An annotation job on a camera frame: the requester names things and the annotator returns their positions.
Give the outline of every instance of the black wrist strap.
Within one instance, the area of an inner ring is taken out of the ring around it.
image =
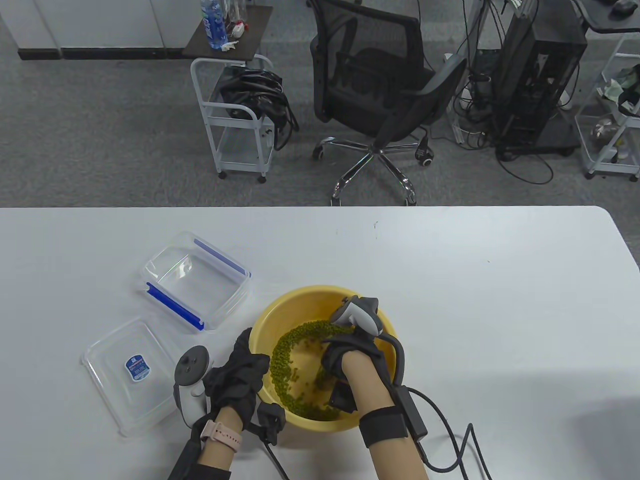
[[[402,409],[394,405],[367,413],[360,419],[360,433],[367,448],[383,440],[408,437]]]

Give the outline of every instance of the caster wheel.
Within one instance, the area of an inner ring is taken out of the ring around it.
[[[314,161],[320,161],[324,157],[324,147],[320,145],[319,147],[314,148],[314,152],[312,154],[312,158]]]

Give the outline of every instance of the pink smartwatch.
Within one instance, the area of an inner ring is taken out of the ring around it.
[[[207,421],[200,434],[201,441],[205,442],[208,438],[226,445],[234,452],[238,452],[240,445],[242,445],[242,437],[239,433],[225,427],[222,422],[214,422],[213,420]]]

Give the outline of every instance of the office chair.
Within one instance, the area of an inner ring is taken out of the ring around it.
[[[416,150],[419,144],[389,144],[444,114],[465,72],[466,59],[453,55],[434,73],[424,67],[417,19],[345,0],[309,2],[317,24],[311,41],[316,117],[325,123],[333,118],[373,139],[365,145],[329,137],[317,144],[315,160],[324,156],[325,145],[365,154],[340,178],[331,205],[340,205],[342,190],[374,158],[404,187],[404,204],[416,205],[413,185],[387,154]],[[416,155],[423,166],[433,158],[427,142],[425,135],[420,143],[423,149]]]

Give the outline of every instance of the black glove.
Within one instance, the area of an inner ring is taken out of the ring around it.
[[[269,357],[249,351],[250,334],[251,328],[241,333],[225,365],[212,368],[202,379],[205,393],[211,398],[211,412],[198,420],[194,429],[200,427],[198,431],[201,431],[207,420],[215,419],[225,406],[236,411],[243,429],[251,421],[262,377],[269,371]]]
[[[336,335],[325,340],[324,342],[328,343],[329,346],[322,357],[322,366],[330,374],[346,381],[347,379],[342,371],[342,356],[350,351],[361,351],[369,355],[382,382],[389,388],[391,379],[385,361],[385,354],[376,346],[373,340],[374,337],[360,327],[356,327],[353,333]]]

